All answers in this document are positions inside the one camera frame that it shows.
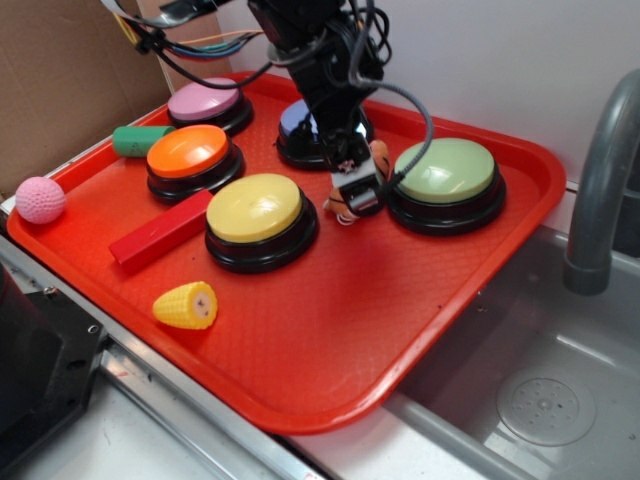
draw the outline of metal sink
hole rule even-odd
[[[608,290],[578,296],[565,246],[541,227],[387,404],[489,478],[638,478],[640,262],[614,254]]]

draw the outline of orange tray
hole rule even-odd
[[[62,217],[36,226],[14,212],[8,230],[257,426],[280,434],[328,431],[382,402],[558,203],[565,173],[535,144],[436,119],[436,137],[473,140],[494,155],[508,186],[498,219],[449,238],[409,232],[386,211],[344,227],[322,211],[329,175],[294,170],[278,159],[280,115],[299,99],[293,83],[264,75],[244,91],[255,119],[233,141],[247,159],[246,174],[289,176],[320,217],[318,239],[292,264],[257,275],[224,271],[207,252],[203,233],[126,274],[108,245],[169,207],[148,191],[144,160],[119,157],[110,142],[55,176],[67,194]],[[365,108],[392,159],[423,139],[418,114],[375,102]],[[168,124],[166,108],[139,123]],[[160,294],[197,280],[211,284],[219,298],[211,328],[185,331],[153,318]]]

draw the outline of orange button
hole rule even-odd
[[[228,151],[229,140],[220,127],[193,125],[158,140],[147,153],[147,164],[160,177],[182,178],[204,172]]]

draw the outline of green button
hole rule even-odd
[[[415,157],[422,144],[405,150],[396,162],[401,171]],[[400,182],[402,192],[426,203],[454,203],[467,200],[489,186],[495,162],[482,145],[461,138],[438,138],[427,153]]]

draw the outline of white wall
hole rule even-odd
[[[637,0],[378,0],[391,17],[387,81],[434,116],[534,141],[578,181],[616,83],[640,68]],[[221,8],[223,31],[255,27],[245,2]],[[232,59],[266,61],[264,39]],[[388,92],[386,103],[407,106]]]

